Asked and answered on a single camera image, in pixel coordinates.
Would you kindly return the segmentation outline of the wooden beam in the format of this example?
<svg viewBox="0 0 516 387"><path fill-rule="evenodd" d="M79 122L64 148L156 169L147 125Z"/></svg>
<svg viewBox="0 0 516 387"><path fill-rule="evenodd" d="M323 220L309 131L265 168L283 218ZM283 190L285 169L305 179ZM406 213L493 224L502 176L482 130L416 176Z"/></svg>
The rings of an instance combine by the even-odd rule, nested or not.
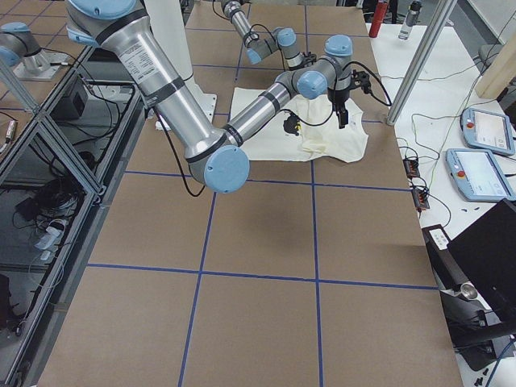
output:
<svg viewBox="0 0 516 387"><path fill-rule="evenodd" d="M481 98L496 99L515 77L515 1L485 1L493 24L503 46L476 85Z"/></svg>

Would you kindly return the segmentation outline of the black box under table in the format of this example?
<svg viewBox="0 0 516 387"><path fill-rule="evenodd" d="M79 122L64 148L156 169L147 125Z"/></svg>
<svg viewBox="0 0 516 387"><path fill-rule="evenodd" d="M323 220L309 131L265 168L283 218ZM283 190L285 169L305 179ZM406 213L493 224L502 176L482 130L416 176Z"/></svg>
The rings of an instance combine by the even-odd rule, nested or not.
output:
<svg viewBox="0 0 516 387"><path fill-rule="evenodd" d="M67 89L61 99L62 115L65 119L79 119L85 109L88 97L80 78Z"/></svg>

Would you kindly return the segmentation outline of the white pedestal column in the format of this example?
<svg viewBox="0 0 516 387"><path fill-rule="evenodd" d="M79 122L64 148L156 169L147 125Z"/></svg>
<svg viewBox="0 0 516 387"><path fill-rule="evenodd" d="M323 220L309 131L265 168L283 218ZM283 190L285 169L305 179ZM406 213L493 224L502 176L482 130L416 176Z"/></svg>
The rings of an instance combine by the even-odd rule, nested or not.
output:
<svg viewBox="0 0 516 387"><path fill-rule="evenodd" d="M150 16L152 33L156 41L212 123L217 95L204 93L195 81L180 1L145 0L144 6Z"/></svg>

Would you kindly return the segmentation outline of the upper red circuit board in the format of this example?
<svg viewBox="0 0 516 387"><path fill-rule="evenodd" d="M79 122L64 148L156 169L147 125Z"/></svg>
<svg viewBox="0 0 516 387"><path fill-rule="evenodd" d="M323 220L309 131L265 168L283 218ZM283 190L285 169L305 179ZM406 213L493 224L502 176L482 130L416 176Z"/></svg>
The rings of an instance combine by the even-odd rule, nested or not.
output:
<svg viewBox="0 0 516 387"><path fill-rule="evenodd" d="M406 171L406 176L408 178L420 177L420 172L419 172L419 167L418 167L419 166L418 158L406 157L403 160L403 165L404 165L404 169Z"/></svg>

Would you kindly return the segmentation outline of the far blue teach pendant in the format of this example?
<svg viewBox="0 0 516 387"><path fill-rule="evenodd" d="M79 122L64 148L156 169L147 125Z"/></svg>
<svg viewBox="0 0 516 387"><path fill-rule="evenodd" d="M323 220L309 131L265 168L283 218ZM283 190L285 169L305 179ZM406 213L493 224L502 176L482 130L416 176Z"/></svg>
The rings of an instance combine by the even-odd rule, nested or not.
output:
<svg viewBox="0 0 516 387"><path fill-rule="evenodd" d="M500 156L515 155L512 126L507 115L469 107L460 116L460 126L470 148L487 149Z"/></svg>

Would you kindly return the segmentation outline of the red water bottle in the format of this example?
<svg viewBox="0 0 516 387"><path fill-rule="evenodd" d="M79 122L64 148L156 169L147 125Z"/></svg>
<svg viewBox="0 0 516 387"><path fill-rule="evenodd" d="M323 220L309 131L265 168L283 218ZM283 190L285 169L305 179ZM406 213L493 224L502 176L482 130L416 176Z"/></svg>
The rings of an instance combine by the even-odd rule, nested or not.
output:
<svg viewBox="0 0 516 387"><path fill-rule="evenodd" d="M389 0L378 0L372 17L371 27L368 32L370 38L376 38L383 23Z"/></svg>

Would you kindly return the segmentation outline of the blue teach pendant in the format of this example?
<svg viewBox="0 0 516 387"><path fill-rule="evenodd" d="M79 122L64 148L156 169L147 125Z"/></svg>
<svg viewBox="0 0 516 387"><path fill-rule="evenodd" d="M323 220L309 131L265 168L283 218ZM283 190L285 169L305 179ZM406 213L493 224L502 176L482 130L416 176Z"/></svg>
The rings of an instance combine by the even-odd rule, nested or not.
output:
<svg viewBox="0 0 516 387"><path fill-rule="evenodd" d="M490 150L449 148L445 162L456 188L467 201L515 200L515 192Z"/></svg>
<svg viewBox="0 0 516 387"><path fill-rule="evenodd" d="M507 115L469 107L460 116L460 126L470 148L487 149L500 156L515 155L512 126Z"/></svg>

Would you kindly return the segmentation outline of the cream long-sleeve cat shirt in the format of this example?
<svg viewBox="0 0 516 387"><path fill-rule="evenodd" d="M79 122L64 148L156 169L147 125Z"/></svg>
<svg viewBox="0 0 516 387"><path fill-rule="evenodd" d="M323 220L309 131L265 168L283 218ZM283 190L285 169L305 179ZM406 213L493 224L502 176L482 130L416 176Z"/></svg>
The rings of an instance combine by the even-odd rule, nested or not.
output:
<svg viewBox="0 0 516 387"><path fill-rule="evenodd" d="M314 100L297 96L285 108L314 125L301 123L298 135L289 134L283 128L288 113L277 114L241 146L249 160L309 161L330 156L350 163L363 158L368 135L362 127L363 111L352 99L346 101L348 124L342 129L338 118L330 114L326 95Z"/></svg>

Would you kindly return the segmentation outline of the red circuit board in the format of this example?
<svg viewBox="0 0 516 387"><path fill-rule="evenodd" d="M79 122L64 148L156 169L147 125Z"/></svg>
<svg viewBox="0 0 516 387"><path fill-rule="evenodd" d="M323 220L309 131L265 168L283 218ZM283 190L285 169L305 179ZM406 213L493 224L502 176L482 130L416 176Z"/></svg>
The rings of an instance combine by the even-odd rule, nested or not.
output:
<svg viewBox="0 0 516 387"><path fill-rule="evenodd" d="M419 167L418 167L419 166L418 158L406 157L403 160L403 165L404 165L404 169L406 171L406 176L408 178L420 177L420 172L419 172Z"/></svg>
<svg viewBox="0 0 516 387"><path fill-rule="evenodd" d="M412 198L416 211L422 212L430 209L428 202L428 192L421 187L413 187L411 189Z"/></svg>

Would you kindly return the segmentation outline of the lower red circuit board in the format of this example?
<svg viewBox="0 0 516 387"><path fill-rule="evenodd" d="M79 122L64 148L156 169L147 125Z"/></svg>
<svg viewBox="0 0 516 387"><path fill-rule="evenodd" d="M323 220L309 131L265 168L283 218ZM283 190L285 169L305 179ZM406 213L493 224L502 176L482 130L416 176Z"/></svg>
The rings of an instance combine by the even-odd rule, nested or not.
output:
<svg viewBox="0 0 516 387"><path fill-rule="evenodd" d="M422 212L430 209L428 202L428 192L421 187L413 187L411 189L412 198L416 211Z"/></svg>

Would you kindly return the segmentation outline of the near blue teach pendant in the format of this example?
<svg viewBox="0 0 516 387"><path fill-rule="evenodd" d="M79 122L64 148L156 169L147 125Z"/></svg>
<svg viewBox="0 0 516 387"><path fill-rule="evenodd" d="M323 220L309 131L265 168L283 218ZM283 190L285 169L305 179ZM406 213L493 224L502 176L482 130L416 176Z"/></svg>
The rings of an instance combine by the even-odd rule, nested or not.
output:
<svg viewBox="0 0 516 387"><path fill-rule="evenodd" d="M515 200L515 192L490 150L449 148L445 162L456 188L467 201Z"/></svg>

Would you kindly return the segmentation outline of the aluminium frame cabinet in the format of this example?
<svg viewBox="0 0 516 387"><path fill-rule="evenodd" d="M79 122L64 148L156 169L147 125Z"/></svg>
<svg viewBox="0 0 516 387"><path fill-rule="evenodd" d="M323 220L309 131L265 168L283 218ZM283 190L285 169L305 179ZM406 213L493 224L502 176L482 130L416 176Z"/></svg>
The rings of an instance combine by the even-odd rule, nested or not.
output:
<svg viewBox="0 0 516 387"><path fill-rule="evenodd" d="M1 67L1 383L34 385L145 120L114 55L39 36Z"/></svg>

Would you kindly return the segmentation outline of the aluminium frame post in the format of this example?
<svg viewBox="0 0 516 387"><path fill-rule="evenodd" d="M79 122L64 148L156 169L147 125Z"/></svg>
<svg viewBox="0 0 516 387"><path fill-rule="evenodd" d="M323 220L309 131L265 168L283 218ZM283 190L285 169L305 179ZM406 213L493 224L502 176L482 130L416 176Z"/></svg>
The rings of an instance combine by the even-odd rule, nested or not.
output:
<svg viewBox="0 0 516 387"><path fill-rule="evenodd" d="M409 96L416 86L425 63L427 62L440 34L446 25L449 16L457 4L457 0L440 0L435 8L435 12L425 30L422 39L416 49L414 57L410 62L406 75L400 88L393 100L392 106L386 118L386 123L394 126L401 112L408 102Z"/></svg>

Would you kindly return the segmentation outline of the white power strip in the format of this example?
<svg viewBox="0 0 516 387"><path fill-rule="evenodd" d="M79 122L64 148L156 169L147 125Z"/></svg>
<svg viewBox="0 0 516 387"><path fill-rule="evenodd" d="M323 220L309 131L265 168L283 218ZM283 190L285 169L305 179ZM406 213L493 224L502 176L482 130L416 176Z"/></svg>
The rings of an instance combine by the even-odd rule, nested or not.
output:
<svg viewBox="0 0 516 387"><path fill-rule="evenodd" d="M51 247L64 234L68 221L63 218L53 219L34 247L41 251L40 260L46 261L52 253Z"/></svg>

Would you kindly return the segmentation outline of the clear grey-capped bottle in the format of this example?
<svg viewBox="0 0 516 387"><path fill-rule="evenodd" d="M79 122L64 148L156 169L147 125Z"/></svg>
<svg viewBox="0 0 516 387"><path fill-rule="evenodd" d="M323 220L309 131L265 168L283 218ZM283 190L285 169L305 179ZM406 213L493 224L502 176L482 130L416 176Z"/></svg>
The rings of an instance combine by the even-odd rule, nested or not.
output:
<svg viewBox="0 0 516 387"><path fill-rule="evenodd" d="M403 21L402 27L398 33L398 38L400 40L407 40L412 32L413 27L416 25L418 21L418 17L420 15L420 11L422 9L422 2L419 0L414 0L409 6L409 9L406 13L406 17Z"/></svg>

